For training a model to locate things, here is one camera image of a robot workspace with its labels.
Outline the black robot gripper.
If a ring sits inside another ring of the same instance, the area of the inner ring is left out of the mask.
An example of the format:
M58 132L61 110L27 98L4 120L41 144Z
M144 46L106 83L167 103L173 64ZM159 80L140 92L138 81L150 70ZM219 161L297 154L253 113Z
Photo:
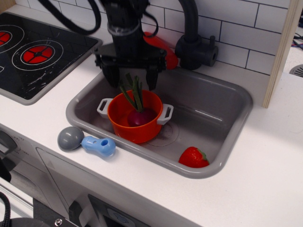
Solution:
M102 68L110 86L117 88L120 81L119 68L146 69L146 82L150 91L157 85L158 72L166 69L164 49L147 44L141 26L121 28L108 26L113 42L94 50L95 63Z

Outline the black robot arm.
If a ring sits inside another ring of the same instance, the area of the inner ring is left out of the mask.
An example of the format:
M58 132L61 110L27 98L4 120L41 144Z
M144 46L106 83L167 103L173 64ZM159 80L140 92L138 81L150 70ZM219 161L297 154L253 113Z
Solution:
M101 3L113 41L95 49L96 65L112 87L119 84L120 68L145 69L149 90L154 90L158 74L166 69L167 52L144 40L141 19L150 15L146 11L149 1L103 0Z

